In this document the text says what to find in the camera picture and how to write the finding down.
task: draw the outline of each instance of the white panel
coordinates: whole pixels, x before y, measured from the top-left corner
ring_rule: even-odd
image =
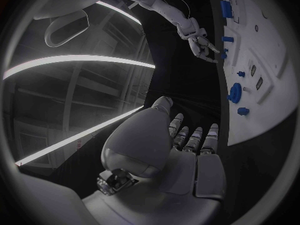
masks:
[[[262,13],[251,0],[236,1],[239,6],[236,13],[242,18],[242,22],[236,23],[232,18],[226,19],[224,36],[234,37],[234,42],[224,42],[228,53],[223,69],[228,94],[234,83],[240,83],[250,91],[242,91],[237,104],[228,101],[228,146],[252,139],[275,127],[297,108],[299,99],[297,80],[288,51],[279,33],[265,18],[268,15]],[[252,64],[256,66],[253,76]],[[238,76],[239,71],[245,72],[245,77]],[[260,77],[263,82],[257,90],[256,84]],[[238,114],[238,108],[247,108],[250,112],[241,116]]]

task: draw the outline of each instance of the led light strip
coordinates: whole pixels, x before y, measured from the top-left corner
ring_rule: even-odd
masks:
[[[54,144],[52,146],[49,146],[49,147],[47,147],[47,148],[45,148],[45,149],[43,149],[41,151],[38,151],[35,154],[32,154],[32,155],[30,155],[28,157],[25,157],[25,158],[23,158],[20,161],[17,161],[17,162],[15,162],[15,164],[18,165],[18,166],[27,164],[27,163],[35,160],[35,159],[38,159],[41,156],[44,156],[44,155],[46,155],[46,154],[48,154],[48,153],[50,153],[50,152],[52,152],[52,151],[54,151],[56,149],[59,149],[59,148],[65,146],[65,145],[67,145],[67,144],[69,144],[71,142],[74,142],[74,141],[76,141],[76,140],[78,140],[78,139],[80,139],[80,138],[82,138],[82,137],[84,137],[86,135],[89,135],[89,134],[91,134],[91,133],[93,133],[93,132],[95,132],[95,131],[97,131],[99,129],[102,129],[102,128],[104,128],[104,127],[106,127],[106,126],[108,126],[108,125],[110,125],[110,124],[112,124],[112,123],[114,123],[114,122],[116,122],[116,121],[118,121],[120,119],[123,119],[123,118],[129,116],[130,114],[133,114],[137,110],[141,109],[142,107],[143,106],[140,106],[140,107],[138,107],[138,108],[136,108],[134,110],[126,112],[126,113],[124,113],[124,114],[122,114],[120,116],[117,116],[117,117],[115,117],[115,118],[113,118],[111,120],[103,122],[103,123],[101,123],[101,124],[99,124],[97,126],[94,126],[94,127],[90,128],[90,129],[88,129],[88,130],[80,132],[80,133],[78,133],[78,134],[76,134],[74,136],[71,136],[71,137],[69,137],[69,138],[67,138],[67,139],[65,139],[63,141],[60,141],[60,142],[58,142],[58,143],[56,143],[56,144]]]
[[[59,63],[59,62],[70,62],[70,61],[114,62],[114,63],[138,65],[138,66],[155,69],[154,65],[148,63],[123,59],[123,58],[117,58],[117,57],[97,56],[97,55],[62,55],[62,56],[50,56],[50,57],[39,58],[36,60],[27,61],[17,66],[14,66],[4,73],[3,80],[25,69],[33,68],[39,65]]]
[[[126,17],[132,19],[133,21],[137,22],[138,24],[142,25],[139,20],[137,20],[133,16],[129,15],[128,13],[122,11],[121,9],[118,9],[118,8],[116,8],[116,7],[112,6],[112,5],[109,5],[109,4],[105,3],[105,2],[102,2],[102,1],[98,1],[98,2],[96,2],[96,4],[100,4],[100,5],[105,6],[107,8],[113,9],[113,10],[119,12],[120,14],[123,14]]]

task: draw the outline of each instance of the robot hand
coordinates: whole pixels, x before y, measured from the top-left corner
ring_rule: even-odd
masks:
[[[218,63],[218,60],[207,57],[209,55],[209,49],[213,50],[216,54],[220,53],[207,38],[203,36],[191,36],[188,38],[188,43],[197,58],[201,58],[210,63]]]

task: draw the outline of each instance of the light strip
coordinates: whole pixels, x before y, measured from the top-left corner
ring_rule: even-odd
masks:
[[[122,11],[121,9],[118,9],[118,8],[116,8],[116,7],[112,6],[112,5],[109,5],[109,4],[105,3],[105,2],[102,2],[102,1],[98,1],[98,2],[96,2],[96,4],[100,4],[100,5],[103,5],[103,6],[107,7],[107,8],[113,9],[113,10],[119,12],[120,14],[123,14],[126,17],[132,19],[133,21],[137,22],[138,24],[142,25],[139,20],[137,20],[133,16],[129,15],[128,13]]]
[[[36,60],[27,61],[17,66],[14,66],[4,73],[3,80],[25,69],[33,68],[39,65],[59,63],[59,62],[70,62],[70,61],[114,62],[114,63],[138,65],[138,66],[155,69],[154,65],[148,63],[123,59],[123,58],[117,58],[117,57],[97,56],[97,55],[62,55],[62,56],[50,56],[50,57],[39,58]]]
[[[95,131],[97,131],[99,129],[102,129],[102,128],[104,128],[104,127],[106,127],[106,126],[108,126],[108,125],[110,125],[110,124],[112,124],[112,123],[114,123],[114,122],[116,122],[116,121],[118,121],[120,119],[123,119],[123,118],[129,116],[130,114],[133,114],[137,110],[141,109],[142,107],[143,106],[140,106],[140,107],[138,107],[138,108],[136,108],[134,110],[126,112],[126,113],[124,113],[124,114],[122,114],[120,116],[117,116],[117,117],[115,117],[115,118],[113,118],[111,120],[103,122],[103,123],[101,123],[101,124],[99,124],[97,126],[94,126],[94,127],[90,128],[90,129],[88,129],[88,130],[85,130],[85,131],[80,132],[80,133],[78,133],[78,134],[76,134],[74,136],[71,136],[71,137],[69,137],[69,138],[67,138],[65,140],[62,140],[62,141],[60,141],[60,142],[58,142],[58,143],[56,143],[56,144],[54,144],[52,146],[49,146],[49,147],[47,147],[47,148],[45,148],[45,149],[43,149],[41,151],[36,152],[35,154],[32,154],[32,155],[30,155],[28,157],[23,158],[20,161],[15,162],[15,164],[18,165],[18,166],[21,166],[21,164],[24,165],[26,163],[29,163],[29,162],[35,160],[35,159],[38,159],[41,156],[44,156],[44,155],[46,155],[46,154],[48,154],[48,153],[50,153],[50,152],[52,152],[52,151],[54,151],[56,149],[59,149],[59,148],[65,146],[65,145],[67,145],[67,144],[69,144],[71,142],[74,142],[74,141],[76,141],[76,140],[78,140],[78,139],[80,139],[80,138],[82,138],[82,137],[84,137],[86,135],[89,135],[89,134],[91,134],[91,133],[93,133],[93,132],[95,132]]]

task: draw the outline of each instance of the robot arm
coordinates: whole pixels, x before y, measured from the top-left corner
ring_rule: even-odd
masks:
[[[218,63],[207,55],[209,49],[215,53],[219,53],[215,46],[205,37],[207,33],[204,28],[199,28],[195,18],[187,19],[185,15],[177,8],[165,3],[162,0],[131,0],[148,10],[155,11],[167,19],[170,23],[177,27],[177,32],[183,40],[188,40],[193,54],[197,58],[204,59],[207,62]]]

